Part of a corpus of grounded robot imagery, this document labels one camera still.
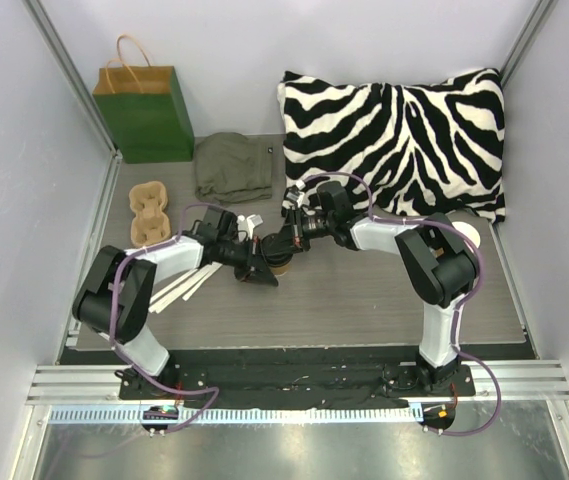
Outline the brown paper coffee cup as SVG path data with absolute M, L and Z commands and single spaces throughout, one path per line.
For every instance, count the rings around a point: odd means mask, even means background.
M 276 277 L 280 277 L 284 275 L 286 272 L 288 272 L 290 267 L 291 267 L 291 262 L 288 261 L 286 263 L 271 265 L 270 270 Z

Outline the brown paper cups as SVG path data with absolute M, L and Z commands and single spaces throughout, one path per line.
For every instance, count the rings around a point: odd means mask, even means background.
M 480 247 L 481 235 L 473 225 L 463 221 L 454 221 L 453 227 L 465 235 L 477 248 Z

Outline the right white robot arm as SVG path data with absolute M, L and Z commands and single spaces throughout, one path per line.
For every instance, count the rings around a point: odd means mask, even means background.
M 280 230 L 261 241 L 269 267 L 287 265 L 292 257 L 310 249 L 310 241 L 331 237 L 354 251 L 379 251 L 398 255 L 410 283 L 424 302 L 423 334 L 413 380 L 395 390 L 419 388 L 436 395 L 451 389 L 460 368 L 459 322 L 463 298 L 478 277 L 477 258 L 460 238 L 446 215 L 436 214 L 408 223 L 385 223 L 359 213 L 338 181 L 319 186 L 304 205 L 300 184 L 286 190 L 291 206 L 283 211 Z

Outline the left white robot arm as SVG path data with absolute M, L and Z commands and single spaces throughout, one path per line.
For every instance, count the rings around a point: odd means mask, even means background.
M 278 285 L 260 252 L 260 240 L 238 237 L 237 215 L 212 204 L 202 206 L 202 219 L 162 243 L 130 251 L 110 245 L 101 248 L 72 305 L 74 319 L 105 335 L 110 348 L 142 377 L 143 388 L 157 399 L 216 390 L 178 388 L 175 359 L 147 326 L 157 282 L 218 263 L 233 268 L 239 281 Z

